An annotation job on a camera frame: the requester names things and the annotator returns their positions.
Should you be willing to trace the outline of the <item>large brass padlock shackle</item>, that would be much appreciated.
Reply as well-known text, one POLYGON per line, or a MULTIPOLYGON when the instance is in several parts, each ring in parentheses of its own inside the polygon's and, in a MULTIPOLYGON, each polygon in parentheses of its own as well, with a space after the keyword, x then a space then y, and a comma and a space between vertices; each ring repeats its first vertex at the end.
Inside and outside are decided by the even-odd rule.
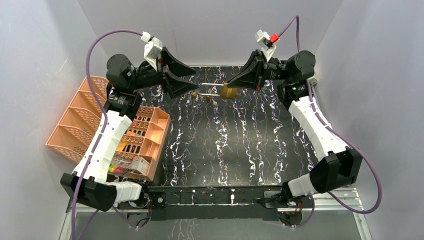
POLYGON ((238 95, 238 89, 235 87, 229 87, 227 82, 224 83, 209 83, 203 82, 199 85, 199 88, 196 90, 196 93, 199 96, 204 97, 219 97, 224 100, 233 100, 238 95), (202 89, 209 87, 205 92, 202 92, 202 89))

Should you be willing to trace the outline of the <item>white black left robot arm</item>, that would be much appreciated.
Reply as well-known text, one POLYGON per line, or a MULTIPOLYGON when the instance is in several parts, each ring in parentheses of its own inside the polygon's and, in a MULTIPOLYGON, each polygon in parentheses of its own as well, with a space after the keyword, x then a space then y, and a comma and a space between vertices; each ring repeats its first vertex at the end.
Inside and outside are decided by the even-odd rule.
POLYGON ((115 54, 108 59, 106 69, 107 100, 100 104, 102 116, 98 129, 77 167, 60 179, 72 201, 72 211, 78 203, 103 212, 127 201, 137 208, 147 206, 149 194, 140 184, 107 181, 116 149, 141 105, 138 91, 160 85, 165 94, 175 99, 199 87, 184 79, 196 70, 172 56, 166 47, 153 58, 153 63, 145 60, 139 67, 124 54, 115 54))

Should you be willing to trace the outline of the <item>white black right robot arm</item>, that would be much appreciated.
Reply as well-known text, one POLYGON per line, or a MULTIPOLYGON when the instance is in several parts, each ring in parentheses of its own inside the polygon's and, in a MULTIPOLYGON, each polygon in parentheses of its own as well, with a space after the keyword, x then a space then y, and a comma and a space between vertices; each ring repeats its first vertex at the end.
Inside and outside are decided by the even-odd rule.
POLYGON ((354 184, 362 157, 357 150, 332 133, 330 123, 317 118, 320 110, 309 93, 308 78, 315 73, 315 56, 301 50, 287 60, 270 58, 255 50, 240 72, 227 81, 230 88, 260 90, 266 80, 279 81, 278 100, 298 121, 315 150, 318 159, 312 170, 282 184, 279 198, 288 207, 295 207, 307 195, 326 193, 354 184))

